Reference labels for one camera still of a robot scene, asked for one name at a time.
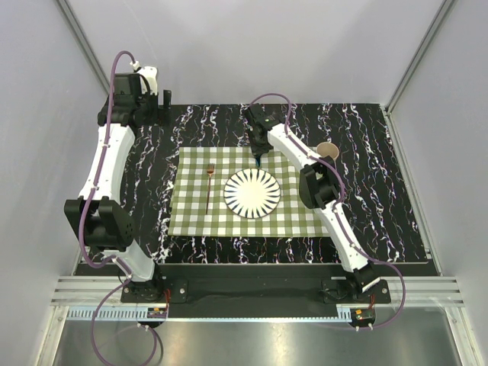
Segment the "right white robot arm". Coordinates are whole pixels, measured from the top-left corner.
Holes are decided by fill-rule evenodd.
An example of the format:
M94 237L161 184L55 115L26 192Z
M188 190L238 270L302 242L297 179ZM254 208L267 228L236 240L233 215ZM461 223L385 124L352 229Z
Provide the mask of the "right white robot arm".
M345 186L334 167L334 160L322 157L298 140L291 129L276 117L266 115L252 104L244 111L250 128L247 130L256 165L261 157L275 149L283 154L299 172L299 197L313 210L326 227L346 276L346 293L355 302L367 300L380 278L372 261L362 251L342 209Z

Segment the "green checkered cloth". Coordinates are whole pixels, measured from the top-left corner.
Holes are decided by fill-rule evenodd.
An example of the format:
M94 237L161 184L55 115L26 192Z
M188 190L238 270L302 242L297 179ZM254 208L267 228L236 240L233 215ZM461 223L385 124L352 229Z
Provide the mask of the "green checkered cloth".
M182 147L169 235L328 236L298 194L299 172L280 152L255 159L248 146Z

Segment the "white blue striped plate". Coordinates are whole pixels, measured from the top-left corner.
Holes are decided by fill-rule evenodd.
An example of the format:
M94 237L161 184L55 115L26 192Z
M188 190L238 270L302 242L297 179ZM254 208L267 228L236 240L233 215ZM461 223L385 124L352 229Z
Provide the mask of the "white blue striped plate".
M274 211L281 199L281 187L269 172L243 169L231 175L223 189L226 206L237 216L259 219Z

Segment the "beige paper cup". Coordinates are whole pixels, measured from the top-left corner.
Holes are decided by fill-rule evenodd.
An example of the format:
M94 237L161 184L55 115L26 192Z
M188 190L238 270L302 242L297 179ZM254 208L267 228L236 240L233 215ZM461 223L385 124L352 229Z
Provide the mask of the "beige paper cup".
M336 160L340 153L337 145L331 142L322 142L318 144L316 146L316 152L320 156L321 160L325 160L332 165L336 164Z

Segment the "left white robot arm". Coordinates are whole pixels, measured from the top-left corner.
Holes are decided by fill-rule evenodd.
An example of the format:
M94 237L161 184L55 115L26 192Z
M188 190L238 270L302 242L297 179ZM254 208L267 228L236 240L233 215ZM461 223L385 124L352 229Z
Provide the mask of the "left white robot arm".
M98 142L88 178L64 213L82 255L93 268L113 263L149 302L159 300L165 284L136 240L131 215L120 205L121 181L136 133L159 121L158 70L154 66L114 77L114 93L98 113Z

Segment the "brown wooden fork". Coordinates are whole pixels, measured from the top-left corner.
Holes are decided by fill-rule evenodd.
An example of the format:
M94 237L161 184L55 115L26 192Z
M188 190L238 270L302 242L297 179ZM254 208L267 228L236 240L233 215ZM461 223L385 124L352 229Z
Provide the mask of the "brown wooden fork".
M208 181L207 181L207 198L206 198L205 214L208 214L209 203L210 203L211 181L214 172L215 172L215 164L209 163L207 166Z

